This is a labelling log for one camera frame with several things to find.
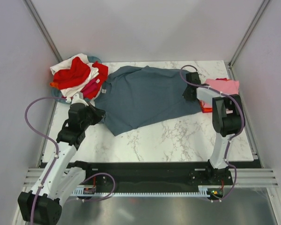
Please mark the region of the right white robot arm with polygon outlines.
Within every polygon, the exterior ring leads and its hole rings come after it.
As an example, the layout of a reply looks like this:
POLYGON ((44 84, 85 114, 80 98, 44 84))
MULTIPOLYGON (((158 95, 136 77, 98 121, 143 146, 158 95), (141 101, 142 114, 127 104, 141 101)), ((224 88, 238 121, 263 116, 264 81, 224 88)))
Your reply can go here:
POLYGON ((222 179, 220 169, 228 167, 228 152, 231 141, 240 135, 245 126, 243 106, 238 94, 229 95, 201 84, 198 72, 190 72, 181 78, 187 83, 183 98, 200 100, 212 106, 212 125, 216 132, 214 150, 209 159, 212 169, 205 172, 209 184, 222 179))

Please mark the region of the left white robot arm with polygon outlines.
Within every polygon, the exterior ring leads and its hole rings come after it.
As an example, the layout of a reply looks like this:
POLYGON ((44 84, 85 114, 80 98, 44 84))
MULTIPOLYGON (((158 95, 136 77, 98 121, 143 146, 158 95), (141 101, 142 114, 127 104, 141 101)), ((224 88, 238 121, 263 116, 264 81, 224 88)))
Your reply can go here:
POLYGON ((68 110, 57 139, 56 150, 42 174, 29 192, 21 192, 18 205, 24 221, 39 225, 55 225, 59 221, 66 199, 82 184, 93 180, 93 172, 86 168, 72 167, 64 174, 69 161, 76 154, 89 126, 99 123, 105 111, 88 103, 74 103, 68 110))

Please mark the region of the grey-blue t shirt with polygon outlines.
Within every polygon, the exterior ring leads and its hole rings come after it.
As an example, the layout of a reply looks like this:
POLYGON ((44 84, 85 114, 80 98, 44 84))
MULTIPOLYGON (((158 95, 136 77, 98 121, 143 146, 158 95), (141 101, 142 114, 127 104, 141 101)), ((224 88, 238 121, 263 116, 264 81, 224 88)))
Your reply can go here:
POLYGON ((108 75, 95 106, 106 112, 102 123, 114 136, 165 120, 201 112, 198 101, 187 101, 187 71, 155 67, 120 67, 108 75))

